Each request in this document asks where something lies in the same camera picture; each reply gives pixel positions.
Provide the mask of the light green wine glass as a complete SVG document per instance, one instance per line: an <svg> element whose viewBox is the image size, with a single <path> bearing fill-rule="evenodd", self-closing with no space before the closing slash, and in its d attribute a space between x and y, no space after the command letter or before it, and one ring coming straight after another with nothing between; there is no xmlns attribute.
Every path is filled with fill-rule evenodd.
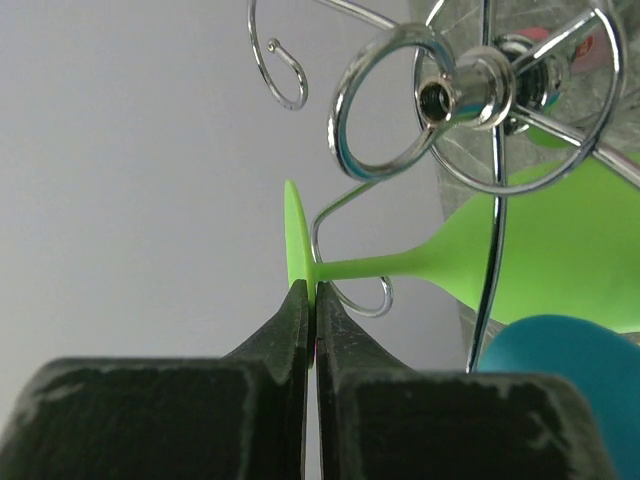
<svg viewBox="0 0 640 480"><path fill-rule="evenodd" d="M476 194L425 243L377 257L317 262L298 189L284 186L289 282L412 276L478 308L489 261L492 197ZM595 159L559 182L508 199L491 317L509 325L560 314L615 332L639 329L639 189Z"/></svg>

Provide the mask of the blue plastic wine glass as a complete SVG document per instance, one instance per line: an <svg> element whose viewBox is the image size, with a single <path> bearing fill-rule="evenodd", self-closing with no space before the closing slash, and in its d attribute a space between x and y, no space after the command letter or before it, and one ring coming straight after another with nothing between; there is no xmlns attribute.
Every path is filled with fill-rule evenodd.
<svg viewBox="0 0 640 480"><path fill-rule="evenodd" d="M568 380L589 403L618 477L639 477L639 346L628 338L584 319L527 317L494 337L477 370Z"/></svg>

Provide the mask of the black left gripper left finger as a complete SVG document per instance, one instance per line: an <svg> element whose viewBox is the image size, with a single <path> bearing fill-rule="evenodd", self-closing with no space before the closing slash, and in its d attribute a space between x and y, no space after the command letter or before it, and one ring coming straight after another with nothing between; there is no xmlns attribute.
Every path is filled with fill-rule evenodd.
<svg viewBox="0 0 640 480"><path fill-rule="evenodd" d="M41 366L1 435L5 479L300 479L310 314L279 310L220 358L67 357Z"/></svg>

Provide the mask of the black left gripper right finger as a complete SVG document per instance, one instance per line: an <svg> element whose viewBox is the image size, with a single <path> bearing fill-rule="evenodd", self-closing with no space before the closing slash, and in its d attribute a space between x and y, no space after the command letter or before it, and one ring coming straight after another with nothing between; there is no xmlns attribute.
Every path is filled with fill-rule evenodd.
<svg viewBox="0 0 640 480"><path fill-rule="evenodd" d="M321 284L316 302L326 479L612 479L590 407L549 374L416 371Z"/></svg>

